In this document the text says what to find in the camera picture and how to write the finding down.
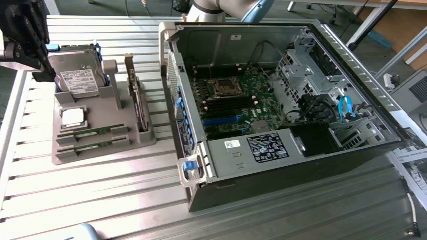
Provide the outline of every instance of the hard drive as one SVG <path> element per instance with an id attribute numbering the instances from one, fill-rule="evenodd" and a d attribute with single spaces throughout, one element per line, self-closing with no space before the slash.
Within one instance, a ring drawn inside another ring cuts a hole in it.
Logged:
<path id="1" fill-rule="evenodd" d="M 56 70 L 55 82 L 61 92 L 71 92 L 75 99 L 97 96 L 99 88 L 108 85 L 101 60 L 93 45 L 65 46 L 49 53 Z"/>

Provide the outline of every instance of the hard drive label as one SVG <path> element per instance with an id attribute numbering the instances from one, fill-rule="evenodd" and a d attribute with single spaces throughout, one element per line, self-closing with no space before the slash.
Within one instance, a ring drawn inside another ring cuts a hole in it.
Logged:
<path id="1" fill-rule="evenodd" d="M 278 133 L 248 137 L 247 142 L 252 150 L 255 161 L 260 164 L 290 157 Z"/>
<path id="2" fill-rule="evenodd" d="M 63 71 L 60 73 L 71 94 L 85 94 L 97 92 L 93 72 L 91 69 L 80 71 Z"/>

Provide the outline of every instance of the circuit board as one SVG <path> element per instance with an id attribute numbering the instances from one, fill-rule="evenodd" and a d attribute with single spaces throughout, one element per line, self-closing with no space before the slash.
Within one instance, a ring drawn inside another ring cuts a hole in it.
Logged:
<path id="1" fill-rule="evenodd" d="M 284 114 L 271 85 L 267 74 L 255 67 L 248 67 L 243 76 L 192 81 L 192 92 L 199 106 L 204 132 L 209 140 L 256 133 L 254 123 L 259 121 L 267 122 L 270 131 L 276 130 L 283 125 Z M 242 98 L 251 98 L 254 104 L 242 109 L 235 109 L 239 104 L 237 99 Z M 209 109 L 204 107 L 207 101 L 215 103 L 221 99 L 229 101 L 228 106 L 224 111 L 211 113 Z"/>

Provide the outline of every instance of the floor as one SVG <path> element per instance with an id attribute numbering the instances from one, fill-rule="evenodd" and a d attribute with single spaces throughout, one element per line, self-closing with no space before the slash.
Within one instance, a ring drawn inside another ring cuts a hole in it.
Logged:
<path id="1" fill-rule="evenodd" d="M 128 4 L 129 16 L 148 16 L 147 9 L 141 4 L 141 0 L 96 0 L 95 4 L 88 4 L 88 0 L 56 0 L 57 8 L 61 15 L 77 15 L 77 16 L 125 16 L 125 1 Z M 171 16 L 171 0 L 152 0 L 148 2 L 148 10 L 153 17 Z M 288 2 L 276 1 L 268 12 L 267 18 L 278 19 L 322 19 L 326 22 L 332 18 L 332 10 L 327 7 L 320 8 L 319 5 L 314 5 L 312 9 L 306 8 L 306 4 L 296 4 L 295 11 L 287 11 Z M 180 16 L 179 12 L 172 11 L 172 16 Z M 340 36 L 346 26 L 352 19 L 352 15 L 339 10 L 338 19 L 332 29 Z M 359 25 L 354 23 L 347 29 L 342 40 L 346 42 Z M 392 49 L 384 48 L 371 38 L 366 38 L 359 45 L 359 48 L 354 51 L 368 70 L 372 74 L 382 69 L 384 64 L 396 55 Z M 391 74 L 400 75 L 400 79 L 407 79 L 414 74 L 414 69 L 399 62 Z M 0 125 L 4 118 L 7 105 L 9 101 L 13 80 L 16 71 L 0 67 Z"/>

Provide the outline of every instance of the metal rod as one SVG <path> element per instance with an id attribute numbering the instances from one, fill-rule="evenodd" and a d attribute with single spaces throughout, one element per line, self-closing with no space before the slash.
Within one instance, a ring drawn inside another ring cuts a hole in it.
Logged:
<path id="1" fill-rule="evenodd" d="M 370 26 L 366 28 L 364 32 L 360 34 L 360 37 L 358 38 L 358 40 L 355 42 L 352 42 L 348 45 L 348 48 L 351 51 L 354 51 L 360 42 L 363 41 L 363 39 L 367 37 L 367 35 L 370 34 L 370 32 L 372 31 L 372 29 L 375 28 L 376 24 L 380 22 L 380 20 L 383 19 L 383 17 L 386 16 L 386 14 L 388 13 L 388 11 L 392 9 L 392 7 L 395 6 L 395 4 L 398 3 L 399 0 L 392 0 L 388 5 L 386 6 L 384 10 L 380 12 L 380 14 L 378 15 L 378 17 L 374 19 L 372 23 L 370 24 Z"/>
<path id="2" fill-rule="evenodd" d="M 402 51 L 394 56 L 394 58 L 387 62 L 387 64 L 382 67 L 382 69 L 375 74 L 375 79 L 379 80 L 390 68 L 398 63 L 399 60 L 407 55 L 407 53 L 418 46 L 418 44 L 424 40 L 427 37 L 427 27 L 420 31 L 420 33 L 414 37 L 412 41 L 404 46 Z"/>

